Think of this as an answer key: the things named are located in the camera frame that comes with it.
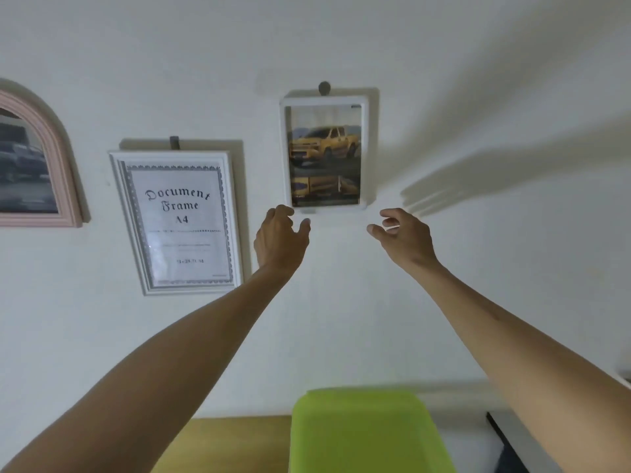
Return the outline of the person's left hand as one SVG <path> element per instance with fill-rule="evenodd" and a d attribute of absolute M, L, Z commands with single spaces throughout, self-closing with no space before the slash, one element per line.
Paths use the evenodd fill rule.
<path fill-rule="evenodd" d="M 254 240 L 259 270 L 289 279 L 302 264 L 310 235 L 309 241 L 298 237 L 298 230 L 293 228 L 294 213 L 293 208 L 282 204 L 267 212 Z"/>

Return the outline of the person's right hand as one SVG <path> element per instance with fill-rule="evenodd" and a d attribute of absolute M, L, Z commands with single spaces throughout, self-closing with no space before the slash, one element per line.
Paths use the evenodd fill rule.
<path fill-rule="evenodd" d="M 380 226 L 392 234 L 389 248 L 383 248 L 398 267 L 413 278 L 442 269 L 433 247 L 430 228 L 413 214 L 398 208 L 380 211 Z"/>

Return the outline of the person's left forearm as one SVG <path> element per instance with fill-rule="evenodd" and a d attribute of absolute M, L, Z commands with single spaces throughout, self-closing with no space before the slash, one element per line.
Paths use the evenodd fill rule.
<path fill-rule="evenodd" d="M 150 473 L 296 269 L 267 263 L 154 335 L 0 473 Z"/>

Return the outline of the person's right forearm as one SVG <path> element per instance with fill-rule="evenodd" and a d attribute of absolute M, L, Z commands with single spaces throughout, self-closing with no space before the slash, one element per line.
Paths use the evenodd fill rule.
<path fill-rule="evenodd" d="M 631 473 L 631 388 L 440 264 L 403 267 L 564 473 Z"/>

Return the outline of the green plastic bin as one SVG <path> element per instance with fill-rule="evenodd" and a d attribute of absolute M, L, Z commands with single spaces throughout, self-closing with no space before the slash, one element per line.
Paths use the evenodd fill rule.
<path fill-rule="evenodd" d="M 392 389 L 319 389 L 295 403 L 288 473 L 456 473 L 427 407 Z"/>

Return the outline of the white frame with truck picture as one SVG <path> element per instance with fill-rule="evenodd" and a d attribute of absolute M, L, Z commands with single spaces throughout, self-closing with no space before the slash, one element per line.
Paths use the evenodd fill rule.
<path fill-rule="evenodd" d="M 366 95 L 280 100 L 283 181 L 290 207 L 315 214 L 367 206 L 369 114 Z"/>

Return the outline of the white document frame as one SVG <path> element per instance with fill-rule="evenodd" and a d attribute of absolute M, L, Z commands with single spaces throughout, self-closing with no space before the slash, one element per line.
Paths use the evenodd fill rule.
<path fill-rule="evenodd" d="M 116 150 L 109 158 L 145 296 L 243 283 L 228 151 Z"/>

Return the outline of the pink arched picture frame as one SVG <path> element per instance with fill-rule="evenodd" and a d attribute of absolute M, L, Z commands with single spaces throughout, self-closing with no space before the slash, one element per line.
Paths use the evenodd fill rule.
<path fill-rule="evenodd" d="M 0 228 L 80 228 L 71 144 L 34 93 L 0 80 Z"/>

